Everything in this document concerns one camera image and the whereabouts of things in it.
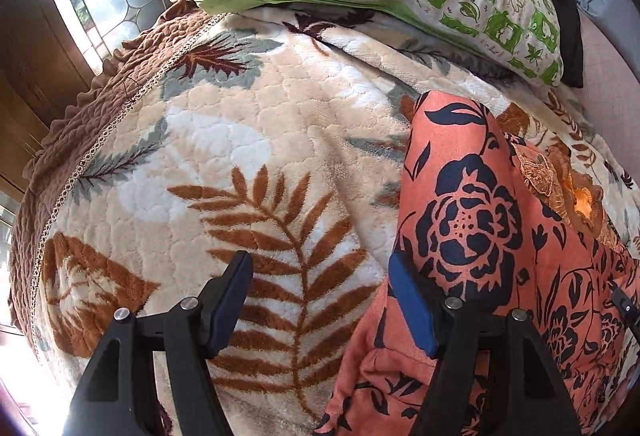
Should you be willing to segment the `orange floral garment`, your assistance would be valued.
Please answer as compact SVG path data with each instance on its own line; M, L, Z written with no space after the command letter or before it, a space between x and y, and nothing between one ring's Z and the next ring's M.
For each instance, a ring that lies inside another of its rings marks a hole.
M597 226L596 187L504 133L487 107L431 91L416 102L396 248L445 295L521 308L550 349L582 434L612 420L638 357L613 285L639 299L639 260ZM348 343L313 435L409 435L436 360L416 347L387 279Z

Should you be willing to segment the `pink bolster cushion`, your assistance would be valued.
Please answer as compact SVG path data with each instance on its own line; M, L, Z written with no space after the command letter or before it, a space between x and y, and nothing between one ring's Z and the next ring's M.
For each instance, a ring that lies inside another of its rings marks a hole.
M639 81L599 27L579 12L584 87L577 90L588 121L617 162L639 179Z

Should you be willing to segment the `leaf-patterned fleece blanket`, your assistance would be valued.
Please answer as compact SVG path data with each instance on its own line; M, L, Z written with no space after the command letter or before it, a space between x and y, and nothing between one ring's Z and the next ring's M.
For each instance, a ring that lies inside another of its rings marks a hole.
M10 307L66 408L118 308L167 310L237 251L254 279L209 364L239 435L312 435L395 251L416 102L484 105L596 187L639 260L639 188L564 87L370 11L194 10L126 44L28 170Z

